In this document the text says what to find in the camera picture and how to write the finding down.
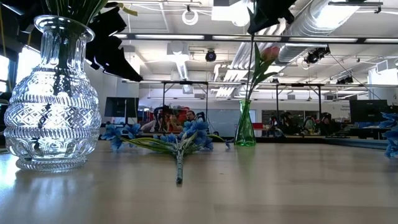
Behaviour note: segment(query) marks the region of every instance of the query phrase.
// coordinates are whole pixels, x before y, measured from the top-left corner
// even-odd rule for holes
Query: computer monitor
[[[139,98],[107,97],[105,105],[106,117],[124,117],[125,124],[128,118],[136,118]]]
[[[351,122],[381,122],[381,112],[388,112],[387,100],[350,100]]]

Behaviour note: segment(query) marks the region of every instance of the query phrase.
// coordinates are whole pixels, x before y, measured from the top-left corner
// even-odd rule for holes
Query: flower bouquet
[[[184,123],[183,131],[178,135],[169,134],[167,136],[154,136],[153,138],[136,138],[140,133],[139,124],[126,126],[124,128],[115,128],[113,125],[107,125],[106,132],[102,139],[110,140],[113,151],[119,151],[125,144],[143,147],[155,152],[167,153],[173,155],[177,160],[177,183],[182,183],[183,177],[183,158],[193,154],[201,149],[213,150],[213,138],[218,138],[226,143],[228,149],[229,142],[219,136],[207,134],[208,123],[203,121],[187,121]],[[129,138],[123,137],[123,132],[127,133]]]

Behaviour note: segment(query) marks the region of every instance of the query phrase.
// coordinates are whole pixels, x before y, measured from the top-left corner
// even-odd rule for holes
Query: spotlight
[[[342,78],[340,80],[337,80],[336,84],[345,85],[345,84],[350,84],[350,83],[353,83],[353,82],[354,82],[353,77],[352,76],[348,76],[346,78]]]
[[[330,48],[327,47],[319,47],[313,51],[310,51],[304,61],[307,64],[314,64],[323,59],[326,55],[330,54]]]
[[[214,50],[208,50],[206,54],[206,61],[207,62],[214,62],[217,59],[217,55]]]

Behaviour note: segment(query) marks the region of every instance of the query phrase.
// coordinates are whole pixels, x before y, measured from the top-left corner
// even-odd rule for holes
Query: window
[[[32,69],[40,63],[40,53],[35,50],[24,47],[19,53],[17,80],[18,84],[23,78],[30,75]]]
[[[0,55],[0,92],[7,91],[8,66],[10,61],[8,58]]]

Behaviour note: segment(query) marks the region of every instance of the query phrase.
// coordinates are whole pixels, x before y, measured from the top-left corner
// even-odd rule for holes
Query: camera
[[[214,62],[217,59],[216,52],[214,50],[208,50],[206,54],[206,61],[207,62]]]

